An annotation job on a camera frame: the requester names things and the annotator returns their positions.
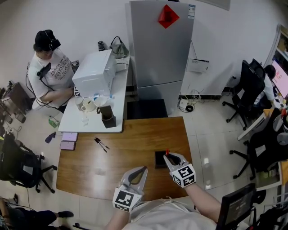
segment person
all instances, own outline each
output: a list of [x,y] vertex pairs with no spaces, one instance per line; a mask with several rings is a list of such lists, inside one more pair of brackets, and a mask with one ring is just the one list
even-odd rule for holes
[[271,81],[276,75],[276,69],[273,65],[267,65],[264,68],[264,70],[266,72],[265,79],[264,79],[265,88],[258,95],[253,105],[253,107],[262,108],[262,109],[271,108],[271,105],[273,105],[274,99],[275,99]]
[[[58,45],[52,42],[56,38],[52,30],[39,31],[35,38],[34,56],[28,69],[28,78],[34,91],[35,97],[43,104],[65,111],[69,98],[73,95],[74,75],[69,58],[62,53]],[[37,73],[51,63],[51,69],[42,78]]]
[[105,230],[214,230],[220,214],[220,202],[195,183],[184,189],[199,213],[172,199],[155,200],[136,207],[131,216],[116,209]]
[[23,208],[11,208],[6,205],[6,200],[0,198],[0,220],[4,220],[6,229],[12,230],[69,230],[65,226],[48,226],[57,218],[73,217],[70,211],[28,211]]

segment pink screen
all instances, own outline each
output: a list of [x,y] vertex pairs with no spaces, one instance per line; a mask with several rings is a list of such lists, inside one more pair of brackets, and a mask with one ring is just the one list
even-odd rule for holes
[[288,94],[288,75],[276,61],[273,61],[272,65],[276,69],[276,76],[274,77],[273,82],[282,96],[286,97]]

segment man wearing vr headset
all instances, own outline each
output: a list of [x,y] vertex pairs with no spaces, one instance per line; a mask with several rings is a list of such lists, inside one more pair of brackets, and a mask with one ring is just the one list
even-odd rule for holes
[[[35,97],[43,102],[42,106],[48,105],[64,112],[73,95],[74,72],[69,58],[59,49],[60,45],[52,30],[39,31],[33,46],[35,54],[29,66],[28,77]],[[48,73],[39,74],[49,63],[51,69]]]

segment refrigerator door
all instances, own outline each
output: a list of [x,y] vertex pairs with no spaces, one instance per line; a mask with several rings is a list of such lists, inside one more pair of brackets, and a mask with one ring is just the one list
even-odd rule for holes
[[167,84],[159,84],[138,88],[140,100],[164,99],[167,114],[171,114],[178,103],[178,96],[181,90],[182,81]]
[[[167,29],[158,22],[165,5],[179,16]],[[127,27],[137,86],[181,81],[194,24],[194,19],[188,18],[189,5],[169,1],[131,1],[126,11],[130,11],[126,12],[126,18],[131,20],[127,21]]]

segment white wall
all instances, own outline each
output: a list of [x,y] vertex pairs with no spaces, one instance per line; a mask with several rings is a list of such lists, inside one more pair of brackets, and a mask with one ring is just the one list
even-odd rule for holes
[[[98,50],[119,35],[128,46],[124,3],[129,0],[8,0],[0,5],[0,86],[9,80],[25,85],[27,63],[33,56],[36,33],[52,29],[61,49],[73,60]],[[198,59],[209,60],[208,73],[186,72],[181,93],[196,89],[219,95],[241,61],[265,62],[276,26],[287,26],[284,13],[272,0],[232,0],[230,11],[194,0],[193,43]],[[190,48],[190,57],[194,53]]]

